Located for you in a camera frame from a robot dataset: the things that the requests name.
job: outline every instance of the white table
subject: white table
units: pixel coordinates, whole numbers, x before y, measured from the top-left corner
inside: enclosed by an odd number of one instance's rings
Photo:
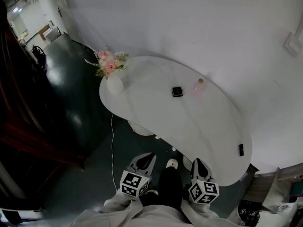
[[[239,112],[219,88],[190,68],[165,59],[133,57],[127,65],[117,72],[125,87],[121,94],[111,94],[106,79],[101,81],[100,99],[109,111],[155,133],[189,160],[203,160],[220,186],[244,175],[252,155],[251,138]],[[190,92],[199,78],[206,89],[197,97]],[[177,86],[182,87],[183,97],[172,96],[171,88]]]

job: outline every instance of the white shoe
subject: white shoe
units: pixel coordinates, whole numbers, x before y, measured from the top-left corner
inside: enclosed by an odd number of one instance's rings
[[[154,189],[151,189],[151,190],[147,191],[147,193],[148,193],[148,192],[153,192],[153,193],[155,193],[155,194],[158,195],[158,191],[157,191],[157,190],[154,190]]]
[[[170,159],[166,164],[166,168],[170,167],[170,166],[177,169],[178,168],[178,161],[176,159]]]

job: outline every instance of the small bottle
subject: small bottle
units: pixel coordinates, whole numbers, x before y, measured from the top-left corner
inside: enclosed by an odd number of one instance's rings
[[[198,82],[193,84],[192,92],[195,96],[200,96],[205,90],[205,83],[202,78],[199,78]]]

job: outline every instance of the green floor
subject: green floor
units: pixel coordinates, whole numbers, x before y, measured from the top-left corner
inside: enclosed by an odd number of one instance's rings
[[[62,35],[46,49],[47,77],[64,106],[62,124],[66,134],[76,143],[68,146],[90,155],[81,172],[70,167],[56,182],[45,203],[44,220],[31,226],[66,227],[85,209],[100,208],[104,201],[115,194],[111,175],[112,114],[99,98],[100,78],[94,77],[95,68],[85,63],[93,59],[90,50]],[[182,165],[182,155],[172,151],[169,144],[154,136],[144,137],[133,132],[126,120],[114,116],[114,174],[119,184],[122,171],[131,159],[145,152],[157,155],[152,174],[152,185],[157,187],[161,170],[174,157],[179,161],[178,171],[183,183],[190,181],[189,171]],[[226,218],[238,204],[253,178],[248,171],[240,182],[220,187],[220,196],[211,205],[220,217]]]

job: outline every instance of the black pants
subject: black pants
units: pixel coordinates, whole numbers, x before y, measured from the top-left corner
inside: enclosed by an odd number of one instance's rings
[[[183,185],[179,172],[168,167],[161,172],[159,179],[159,196],[153,192],[140,197],[143,206],[166,205],[180,210],[183,197]]]

